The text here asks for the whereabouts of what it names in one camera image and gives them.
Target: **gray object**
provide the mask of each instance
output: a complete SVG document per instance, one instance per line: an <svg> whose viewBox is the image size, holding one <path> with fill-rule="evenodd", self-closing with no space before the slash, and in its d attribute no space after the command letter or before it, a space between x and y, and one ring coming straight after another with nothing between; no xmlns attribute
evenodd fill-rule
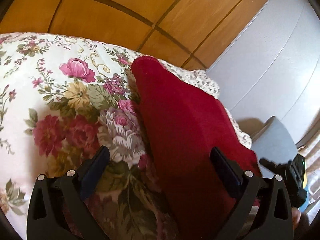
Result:
<svg viewBox="0 0 320 240"><path fill-rule="evenodd" d="M256 153L258 161L266 158L274 163L287 163L298 153L291 135L275 116L266 121L264 127L251 137L251 149ZM273 178L271 171L260 164L259 167L263 177Z"/></svg>

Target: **small floral print fabric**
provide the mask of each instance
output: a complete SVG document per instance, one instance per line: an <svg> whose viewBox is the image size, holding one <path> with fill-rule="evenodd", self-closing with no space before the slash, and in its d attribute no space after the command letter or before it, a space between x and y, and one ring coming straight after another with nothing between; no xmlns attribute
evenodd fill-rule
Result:
<svg viewBox="0 0 320 240"><path fill-rule="evenodd" d="M77 169L101 145L110 163L85 204L111 240L179 239L158 184L131 72L140 53L83 38L0 34L0 207L26 239L36 177ZM204 71L160 62L182 81L219 97ZM250 148L227 111L239 141ZM70 230L79 231L68 219Z"/></svg>

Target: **green leaf print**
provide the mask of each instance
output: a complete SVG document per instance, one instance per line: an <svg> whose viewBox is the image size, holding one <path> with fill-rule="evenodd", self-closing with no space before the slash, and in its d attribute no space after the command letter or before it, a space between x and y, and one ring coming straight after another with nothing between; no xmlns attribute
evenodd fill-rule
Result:
<svg viewBox="0 0 320 240"><path fill-rule="evenodd" d="M96 187L97 192L122 190L129 182L130 170L124 161L110 162Z"/></svg>
<svg viewBox="0 0 320 240"><path fill-rule="evenodd" d="M7 184L5 184L5 191L6 191L6 193L9 192L9 189L11 188L11 186L12 186L12 180L9 179L9 181L7 182Z"/></svg>
<svg viewBox="0 0 320 240"><path fill-rule="evenodd" d="M127 100L127 98L125 97L125 95L118 95L118 94L115 94L115 95L112 95L114 97L115 100L117 100L118 102L120 100Z"/></svg>
<svg viewBox="0 0 320 240"><path fill-rule="evenodd" d="M50 87L45 87L44 90L49 92L49 93L51 92L51 88Z"/></svg>
<svg viewBox="0 0 320 240"><path fill-rule="evenodd" d="M96 109L104 110L108 109L111 106L115 108L118 107L115 98L110 95L110 93L106 91L102 85L88 84L88 95L91 104Z"/></svg>
<svg viewBox="0 0 320 240"><path fill-rule="evenodd" d="M36 123L33 122L32 120L24 120L26 125L30 128L35 128L36 127Z"/></svg>
<svg viewBox="0 0 320 240"><path fill-rule="evenodd" d="M97 80L98 80L99 82L101 82L101 83L104 83L104 82L105 82L104 79L103 79L102 77L100 77L100 76L97 76L96 78L97 78Z"/></svg>
<svg viewBox="0 0 320 240"><path fill-rule="evenodd" d="M6 54L6 51L0 50L0 65L1 65L1 57Z"/></svg>
<svg viewBox="0 0 320 240"><path fill-rule="evenodd" d="M38 122L38 114L36 110L29 108L29 117L30 120L34 121L35 123Z"/></svg>
<svg viewBox="0 0 320 240"><path fill-rule="evenodd" d="M27 134L27 135L32 135L32 129L26 129L24 130L24 133Z"/></svg>
<svg viewBox="0 0 320 240"><path fill-rule="evenodd" d="M140 173L137 165L129 170L124 161L110 162L96 188L98 193L122 190L118 196L116 227L123 240L156 239L156 208Z"/></svg>
<svg viewBox="0 0 320 240"><path fill-rule="evenodd" d="M59 110L61 117L75 117L76 111L68 105L69 99L63 97L60 99L60 102L55 102L54 99L51 99L47 105L50 110Z"/></svg>
<svg viewBox="0 0 320 240"><path fill-rule="evenodd" d="M46 96L44 96L42 99L43 99L44 101L48 101L50 98L52 98L52 96L53 96L53 95L46 95Z"/></svg>
<svg viewBox="0 0 320 240"><path fill-rule="evenodd" d="M8 108L6 107L6 104L10 103L12 100L15 99L16 92L15 89L12 91L7 91L9 88L9 85L6 85L4 87L4 90L2 93L0 92L0 132L4 129L3 121L4 121L4 116L8 111ZM4 148L7 150L8 154L14 154L14 152L11 149L11 144L7 139L3 139L0 137L0 147Z"/></svg>
<svg viewBox="0 0 320 240"><path fill-rule="evenodd" d="M95 123L100 116L100 111L93 106L80 107L77 109L78 114L83 115L89 122Z"/></svg>
<svg viewBox="0 0 320 240"><path fill-rule="evenodd" d="M118 233L120 239L156 239L157 224L155 214L146 209L136 196L133 185L118 196Z"/></svg>
<svg viewBox="0 0 320 240"><path fill-rule="evenodd" d="M20 206L23 206L26 201L24 200L24 196L26 193L21 192L20 188L16 188L16 184L12 182L11 179L7 182L5 185L5 191L6 191L6 198L4 205L6 205L7 210L8 208L11 208L11 210L19 215L22 216L24 213L18 208Z"/></svg>
<svg viewBox="0 0 320 240"><path fill-rule="evenodd" d="M15 214L17 214L18 216L23 216L23 215L24 215L24 213L23 213L19 208L17 208L17 207L12 207L12 206L10 206L10 208L11 208L12 211L13 211Z"/></svg>

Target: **bed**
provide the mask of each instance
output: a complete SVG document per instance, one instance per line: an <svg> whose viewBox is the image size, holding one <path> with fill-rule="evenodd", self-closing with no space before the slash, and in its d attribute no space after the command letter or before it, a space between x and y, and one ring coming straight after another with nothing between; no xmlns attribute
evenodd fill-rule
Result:
<svg viewBox="0 0 320 240"><path fill-rule="evenodd" d="M23 239L37 176L76 169L101 145L109 148L112 163L86 205L110 239L179 238L138 111L130 66L141 55L78 37L0 34L0 205ZM160 62L180 80L219 97L218 84L205 71ZM226 111L240 143L250 148L250 136Z"/></svg>

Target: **pillow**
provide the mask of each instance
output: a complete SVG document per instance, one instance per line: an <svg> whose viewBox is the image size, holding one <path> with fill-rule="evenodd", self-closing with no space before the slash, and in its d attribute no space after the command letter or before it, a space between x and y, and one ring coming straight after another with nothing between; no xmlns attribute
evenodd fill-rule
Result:
<svg viewBox="0 0 320 240"><path fill-rule="evenodd" d="M186 70L180 67L176 67L170 63L165 62L164 60L159 60L166 68L169 70L172 74L174 74L176 77L178 77L183 82L193 85L197 88L200 88L204 92L206 92L209 95L212 95L215 99L219 99L220 95L220 88L219 85L209 78L204 70ZM229 119L232 123L233 129L235 130L239 142L247 147L248 149L251 149L251 138L250 136L243 132L236 120L233 119L230 111L225 108L225 111L227 112Z"/></svg>
<svg viewBox="0 0 320 240"><path fill-rule="evenodd" d="M155 58L139 57L132 72L140 94L157 174L183 239L215 234L235 200L209 160L213 147L261 176L253 151L241 145L219 100L179 80Z"/></svg>

